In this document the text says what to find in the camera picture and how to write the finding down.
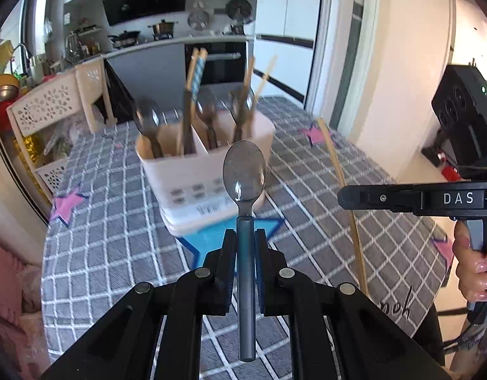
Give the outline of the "person's right hand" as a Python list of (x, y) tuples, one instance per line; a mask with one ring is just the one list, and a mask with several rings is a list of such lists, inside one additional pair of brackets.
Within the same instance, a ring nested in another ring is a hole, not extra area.
[(456, 222), (453, 236), (460, 292), (468, 302), (487, 302), (487, 254), (471, 248), (470, 233), (461, 221)]

